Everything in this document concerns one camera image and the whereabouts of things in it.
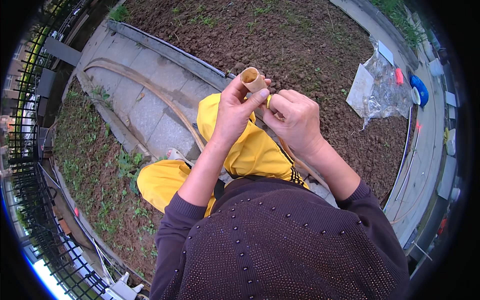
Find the dirt ground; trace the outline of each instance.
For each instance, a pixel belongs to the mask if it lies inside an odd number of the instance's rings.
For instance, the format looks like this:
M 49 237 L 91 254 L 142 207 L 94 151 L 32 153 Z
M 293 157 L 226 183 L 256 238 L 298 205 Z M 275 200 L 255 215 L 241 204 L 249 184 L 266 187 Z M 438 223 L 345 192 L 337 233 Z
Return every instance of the dirt ground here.
M 346 103 L 368 34 L 328 0 L 127 0 L 128 23 L 225 73 L 253 66 L 271 92 L 295 89 L 320 105 L 326 140 L 385 202 L 395 182 L 408 120 L 362 119 Z
M 121 145 L 75 78 L 60 109 L 54 155 L 68 190 L 101 239 L 140 276 L 153 279 L 163 214 L 119 177 Z

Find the sandal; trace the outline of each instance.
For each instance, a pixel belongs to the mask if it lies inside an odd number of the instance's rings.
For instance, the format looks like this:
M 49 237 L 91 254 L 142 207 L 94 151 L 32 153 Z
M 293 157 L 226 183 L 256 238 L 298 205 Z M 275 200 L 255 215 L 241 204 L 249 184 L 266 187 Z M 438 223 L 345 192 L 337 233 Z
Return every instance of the sandal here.
M 178 150 L 175 149 L 175 148 L 169 148 L 169 149 L 167 149 L 167 153 L 168 153 L 168 151 L 170 151 L 170 150 L 172 150 L 172 152 L 170 153 L 170 157 L 169 157 L 168 159 L 170 159 L 170 160 L 173 160 L 173 159 L 181 159 L 181 160 L 183 160 L 184 162 L 186 162 L 187 164 L 189 164 L 190 166 L 192 166 L 192 167 L 194 166 L 194 163 L 192 163 L 191 161 L 187 160 L 187 159 L 185 158 L 185 156 L 183 156 L 183 154 L 180 153 L 180 151 L 178 151 Z

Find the sky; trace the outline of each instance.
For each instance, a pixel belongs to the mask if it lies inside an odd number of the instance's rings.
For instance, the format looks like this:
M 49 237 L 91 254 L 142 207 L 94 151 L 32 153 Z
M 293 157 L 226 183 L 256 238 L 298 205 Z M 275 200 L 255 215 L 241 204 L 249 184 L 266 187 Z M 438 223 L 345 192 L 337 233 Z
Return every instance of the sky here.
M 43 281 L 45 286 L 50 290 L 53 296 L 59 300 L 71 300 L 69 295 L 65 295 L 65 291 L 60 285 L 57 285 L 58 281 L 54 276 L 50 275 L 50 270 L 44 266 L 43 259 L 33 264 L 33 269 L 38 274 L 38 277 Z

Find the metal fence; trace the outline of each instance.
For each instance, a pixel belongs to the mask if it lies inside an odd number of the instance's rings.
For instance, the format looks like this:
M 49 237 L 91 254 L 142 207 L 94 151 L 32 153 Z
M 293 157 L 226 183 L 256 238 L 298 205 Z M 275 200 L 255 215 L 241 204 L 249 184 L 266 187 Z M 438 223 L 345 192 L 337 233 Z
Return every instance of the metal fence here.
M 9 132 L 9 164 L 15 196 L 21 199 L 22 222 L 38 259 L 55 276 L 65 294 L 73 299 L 110 299 L 105 289 L 108 285 L 81 256 L 82 248 L 74 238 L 66 235 L 53 214 L 54 196 L 45 181 L 41 165 L 42 145 L 38 142 L 39 124 L 36 112 L 36 90 L 41 73 L 53 65 L 53 57 L 43 50 L 47 37 L 62 41 L 72 29 L 72 24 L 91 0 L 53 0 L 39 10 L 36 24 L 30 32 L 19 95 L 11 117 L 14 124 Z

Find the brown sweater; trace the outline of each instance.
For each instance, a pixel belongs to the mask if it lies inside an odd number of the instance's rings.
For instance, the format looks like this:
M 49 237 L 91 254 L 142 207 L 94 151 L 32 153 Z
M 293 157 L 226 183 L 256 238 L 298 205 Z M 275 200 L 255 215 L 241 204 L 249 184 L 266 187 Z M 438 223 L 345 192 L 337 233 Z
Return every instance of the brown sweater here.
M 151 299 L 401 299 L 405 255 L 361 181 L 333 208 L 291 182 L 229 189 L 206 208 L 177 194 L 156 234 Z

